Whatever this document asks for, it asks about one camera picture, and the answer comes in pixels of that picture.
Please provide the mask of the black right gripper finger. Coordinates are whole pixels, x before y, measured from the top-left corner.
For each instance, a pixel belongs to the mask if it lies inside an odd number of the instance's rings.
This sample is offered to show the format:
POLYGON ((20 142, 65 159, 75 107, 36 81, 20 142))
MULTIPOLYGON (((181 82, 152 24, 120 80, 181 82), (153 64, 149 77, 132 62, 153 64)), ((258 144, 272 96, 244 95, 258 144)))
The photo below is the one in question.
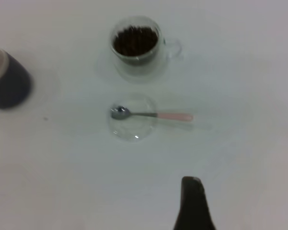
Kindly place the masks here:
POLYGON ((216 230, 210 215, 205 189, 197 177, 181 180, 180 210, 175 230, 216 230))

